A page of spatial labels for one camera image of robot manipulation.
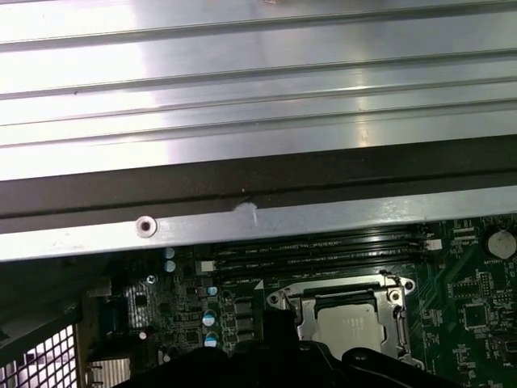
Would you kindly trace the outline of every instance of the integrated circuit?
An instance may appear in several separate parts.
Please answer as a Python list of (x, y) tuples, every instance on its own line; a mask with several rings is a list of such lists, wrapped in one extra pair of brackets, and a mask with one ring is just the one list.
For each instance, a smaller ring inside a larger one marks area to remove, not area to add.
[(464, 324), (467, 329), (485, 327), (487, 324), (486, 307), (484, 304), (465, 305)]

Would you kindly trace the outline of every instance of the metal side panel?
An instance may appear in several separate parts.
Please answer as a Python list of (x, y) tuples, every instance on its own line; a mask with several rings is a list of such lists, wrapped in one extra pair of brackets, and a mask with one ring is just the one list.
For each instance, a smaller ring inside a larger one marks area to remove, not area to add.
[(516, 134), (517, 1), (0, 2), (0, 180)]

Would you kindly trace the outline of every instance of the capacitor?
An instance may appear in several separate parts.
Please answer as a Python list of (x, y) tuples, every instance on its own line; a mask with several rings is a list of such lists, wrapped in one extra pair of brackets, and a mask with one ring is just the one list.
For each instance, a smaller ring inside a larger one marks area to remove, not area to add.
[(142, 330), (142, 331), (140, 331), (140, 333), (138, 333), (138, 338), (140, 338), (141, 340), (147, 340), (155, 332), (156, 332), (156, 330), (154, 329), (154, 327), (147, 326), (144, 330)]
[(217, 287), (208, 287), (207, 288), (207, 294), (210, 297), (213, 297), (213, 296), (217, 295)]
[(172, 259), (176, 252), (174, 252), (174, 248), (168, 247), (163, 250), (163, 257), (166, 259)]
[(163, 264), (163, 269), (165, 270), (165, 272), (172, 273), (176, 270), (176, 263), (172, 260), (167, 260)]
[(214, 323), (216, 322), (216, 313), (215, 313), (215, 311), (212, 311), (212, 310), (205, 311), (203, 313), (202, 321), (203, 321), (203, 324), (206, 327), (213, 326)]
[(507, 230), (499, 230), (490, 235), (486, 246), (489, 253), (499, 259), (509, 259), (517, 252), (517, 240)]
[(217, 346), (217, 333), (208, 333), (206, 337), (204, 337), (204, 346), (206, 348), (215, 348)]

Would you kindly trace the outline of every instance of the screw hole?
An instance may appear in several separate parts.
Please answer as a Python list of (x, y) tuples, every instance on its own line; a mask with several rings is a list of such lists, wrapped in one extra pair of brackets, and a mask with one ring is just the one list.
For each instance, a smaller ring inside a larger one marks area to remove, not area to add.
[(147, 221), (144, 221), (141, 223), (140, 229), (142, 229), (144, 232), (149, 232), (151, 230), (151, 224), (149, 224)]

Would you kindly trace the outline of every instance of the screw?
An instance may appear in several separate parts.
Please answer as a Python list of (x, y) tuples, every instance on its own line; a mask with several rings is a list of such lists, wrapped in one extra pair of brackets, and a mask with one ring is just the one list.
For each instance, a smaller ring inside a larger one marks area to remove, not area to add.
[(354, 358), (357, 361), (365, 361), (365, 360), (368, 359), (368, 355), (365, 352), (355, 352), (354, 353)]
[(149, 275), (147, 276), (147, 279), (145, 279), (148, 285), (154, 285), (158, 281), (158, 278), (155, 275)]

